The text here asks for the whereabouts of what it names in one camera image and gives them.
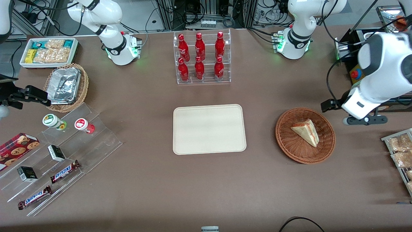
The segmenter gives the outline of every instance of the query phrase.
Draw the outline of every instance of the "bottle cap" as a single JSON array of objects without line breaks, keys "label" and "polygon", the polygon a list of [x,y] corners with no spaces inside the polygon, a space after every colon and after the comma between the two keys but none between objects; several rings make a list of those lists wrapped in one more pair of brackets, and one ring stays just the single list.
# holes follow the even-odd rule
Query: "bottle cap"
[{"label": "bottle cap", "polygon": [[58,121],[58,120],[59,120],[59,119],[57,118],[56,115],[54,115],[54,114],[48,114],[48,115],[44,116],[44,118],[43,118],[43,124],[46,125],[46,126],[52,127],[52,126],[54,126],[54,125],[57,124],[57,121]]},{"label": "bottle cap", "polygon": [[89,122],[84,118],[79,118],[75,122],[75,128],[78,130],[84,130],[87,128],[88,125],[89,125]]}]

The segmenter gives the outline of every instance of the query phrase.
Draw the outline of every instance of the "table surface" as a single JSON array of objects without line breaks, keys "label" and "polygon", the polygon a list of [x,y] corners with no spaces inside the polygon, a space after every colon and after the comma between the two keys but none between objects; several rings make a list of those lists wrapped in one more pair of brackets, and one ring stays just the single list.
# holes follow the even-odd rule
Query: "table surface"
[{"label": "table surface", "polygon": [[[348,28],[331,32],[340,37]],[[344,126],[345,112],[324,113],[336,133],[335,151],[321,164],[299,164],[281,151],[274,126],[284,111],[320,111],[330,98],[332,40],[319,27],[304,57],[288,60],[248,30],[231,33],[232,82],[208,86],[176,84],[173,33],[150,34],[141,59],[127,66],[114,65],[98,37],[78,37],[75,61],[90,81],[86,103],[124,144],[35,217],[0,196],[0,230],[196,232],[218,225],[222,232],[263,232],[304,216],[328,232],[411,231],[412,206],[395,204],[410,198],[380,140],[412,128],[411,114],[387,114],[384,125]],[[17,85],[42,88],[49,73],[22,68]],[[338,96],[350,88],[344,66],[332,70],[330,84]],[[218,104],[242,106],[246,150],[175,155],[174,109]],[[47,113],[36,103],[11,109],[0,122],[0,141],[38,134]],[[317,228],[294,221],[284,231]]]}]

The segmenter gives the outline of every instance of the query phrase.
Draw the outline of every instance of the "cookie box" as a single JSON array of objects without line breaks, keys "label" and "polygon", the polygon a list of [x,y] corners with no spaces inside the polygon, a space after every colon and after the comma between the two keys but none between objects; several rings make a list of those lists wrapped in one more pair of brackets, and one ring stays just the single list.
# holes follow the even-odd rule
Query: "cookie box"
[{"label": "cookie box", "polygon": [[36,137],[23,133],[14,136],[0,146],[0,171],[39,145],[40,143]]}]

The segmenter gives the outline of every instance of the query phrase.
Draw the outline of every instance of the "wicker basket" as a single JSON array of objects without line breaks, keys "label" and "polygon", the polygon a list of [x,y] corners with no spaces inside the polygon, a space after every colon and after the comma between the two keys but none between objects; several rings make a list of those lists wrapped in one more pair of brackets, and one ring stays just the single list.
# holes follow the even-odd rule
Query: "wicker basket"
[{"label": "wicker basket", "polygon": [[[58,111],[61,113],[67,113],[79,107],[84,102],[84,99],[86,98],[87,88],[89,87],[89,78],[87,76],[87,73],[78,64],[67,64],[67,65],[58,67],[57,69],[68,69],[68,68],[77,68],[82,72],[82,76],[80,77],[79,90],[77,92],[77,99],[72,105],[51,105],[48,107],[48,109],[50,110]],[[44,91],[46,91],[47,87],[49,86],[49,81],[50,81],[51,76],[52,74],[50,73],[49,78],[47,79],[46,84],[44,85],[44,88],[43,88]]]},{"label": "wicker basket", "polygon": [[[291,126],[311,119],[319,136],[317,147],[312,147]],[[314,164],[325,161],[335,148],[336,138],[332,125],[320,113],[309,108],[293,108],[283,113],[276,123],[276,140],[279,146],[293,160]]]}]

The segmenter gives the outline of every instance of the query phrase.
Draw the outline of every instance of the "coca-cola bottle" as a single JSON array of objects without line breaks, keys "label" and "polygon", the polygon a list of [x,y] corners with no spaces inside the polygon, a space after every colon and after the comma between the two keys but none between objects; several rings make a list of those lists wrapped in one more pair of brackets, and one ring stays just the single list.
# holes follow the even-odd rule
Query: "coca-cola bottle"
[{"label": "coca-cola bottle", "polygon": [[180,78],[182,79],[183,82],[188,82],[189,81],[189,70],[187,69],[187,65],[185,64],[185,61],[183,58],[179,57],[179,75]]},{"label": "coca-cola bottle", "polygon": [[194,68],[196,69],[196,78],[198,80],[203,80],[205,76],[205,65],[203,64],[200,56],[196,57],[196,64],[194,65]]},{"label": "coca-cola bottle", "polygon": [[189,62],[189,60],[190,60],[189,46],[187,45],[187,43],[185,41],[185,37],[183,36],[183,34],[179,34],[178,38],[179,38],[179,53],[180,53],[180,56],[183,57],[185,62]]},{"label": "coca-cola bottle", "polygon": [[224,65],[222,63],[222,57],[219,56],[216,58],[216,64],[215,64],[215,80],[216,81],[221,81],[223,79],[223,69]]},{"label": "coca-cola bottle", "polygon": [[215,43],[215,56],[218,58],[219,56],[222,56],[225,54],[225,41],[223,40],[223,32],[219,31],[218,32],[218,39],[216,40]]},{"label": "coca-cola bottle", "polygon": [[194,45],[196,48],[196,55],[200,56],[200,58],[203,60],[206,59],[206,49],[205,49],[205,42],[202,39],[202,33],[198,32],[196,33],[196,44]]}]

